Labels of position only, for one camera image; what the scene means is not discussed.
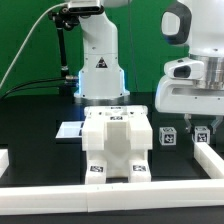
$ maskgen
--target triangle sticker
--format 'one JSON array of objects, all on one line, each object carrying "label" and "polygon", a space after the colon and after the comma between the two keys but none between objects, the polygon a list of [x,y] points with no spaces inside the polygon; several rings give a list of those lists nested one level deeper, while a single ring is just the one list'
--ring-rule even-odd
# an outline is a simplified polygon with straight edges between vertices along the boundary
[{"label": "triangle sticker", "polygon": [[103,57],[100,58],[100,61],[96,65],[96,68],[108,68],[106,62],[103,59]]}]

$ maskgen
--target small cube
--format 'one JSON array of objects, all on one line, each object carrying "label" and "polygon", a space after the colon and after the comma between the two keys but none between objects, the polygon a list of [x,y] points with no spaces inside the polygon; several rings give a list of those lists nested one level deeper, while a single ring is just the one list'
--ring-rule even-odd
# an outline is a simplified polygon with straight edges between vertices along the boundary
[{"label": "small cube", "polygon": [[173,127],[162,127],[159,129],[159,141],[161,145],[176,145],[177,132]]},{"label": "small cube", "polygon": [[210,130],[206,126],[195,126],[193,139],[194,142],[206,142],[210,144]]}]

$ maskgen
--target black tabletop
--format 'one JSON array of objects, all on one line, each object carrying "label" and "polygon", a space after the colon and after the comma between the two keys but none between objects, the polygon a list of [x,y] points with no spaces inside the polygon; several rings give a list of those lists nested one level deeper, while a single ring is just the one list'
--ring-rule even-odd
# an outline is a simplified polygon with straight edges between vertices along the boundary
[{"label": "black tabletop", "polygon": [[[192,136],[185,131],[183,115],[161,114],[154,108],[153,93],[133,93],[123,105],[146,105],[153,128],[149,153],[152,181],[208,178],[193,158]],[[84,104],[58,95],[15,96],[0,102],[0,148],[8,148],[10,165],[0,187],[83,184],[86,158],[81,142],[58,143],[63,121],[83,121]],[[207,125],[214,117],[196,116]],[[159,127],[177,130],[177,145],[159,143]],[[222,156],[224,126],[212,136],[212,147]],[[223,207],[152,209],[98,213],[1,216],[0,223],[223,223]]]}]

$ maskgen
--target white block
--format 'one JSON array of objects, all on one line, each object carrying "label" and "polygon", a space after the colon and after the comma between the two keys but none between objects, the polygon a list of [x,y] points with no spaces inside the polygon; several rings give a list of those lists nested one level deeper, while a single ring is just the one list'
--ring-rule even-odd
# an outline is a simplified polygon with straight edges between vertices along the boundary
[{"label": "white block", "polygon": [[7,149],[0,149],[0,177],[9,166],[9,157]]},{"label": "white block", "polygon": [[62,122],[56,138],[81,138],[82,125],[82,121]]},{"label": "white block", "polygon": [[128,106],[126,108],[127,113],[133,116],[135,116],[135,114],[144,114],[144,115],[148,114],[148,108],[146,106],[136,105],[136,106]]},{"label": "white block", "polygon": [[88,212],[125,210],[123,184],[88,185]]},{"label": "white block", "polygon": [[159,141],[161,145],[176,145],[177,131],[174,127],[161,127],[159,129]]},{"label": "white block", "polygon": [[82,150],[104,150],[105,124],[103,117],[86,118],[82,129]]},{"label": "white block", "polygon": [[104,106],[92,106],[92,107],[85,107],[84,115],[85,116],[97,116],[101,115],[100,113],[105,114],[107,107]]},{"label": "white block", "polygon": [[106,116],[122,116],[125,115],[126,107],[122,106],[111,106],[105,107]]},{"label": "white block", "polygon": [[85,186],[0,189],[0,215],[87,212]]},{"label": "white block", "polygon": [[195,143],[194,158],[212,179],[224,179],[224,161],[207,143]]},{"label": "white block", "polygon": [[153,132],[146,115],[130,117],[128,132],[131,150],[152,149]]},{"label": "white block", "polygon": [[224,205],[224,180],[190,180],[123,185],[125,209]]},{"label": "white block", "polygon": [[130,160],[129,161],[129,183],[150,182],[151,173],[148,161]]},{"label": "white block", "polygon": [[85,184],[105,184],[107,162],[103,160],[89,160],[87,164]]}]

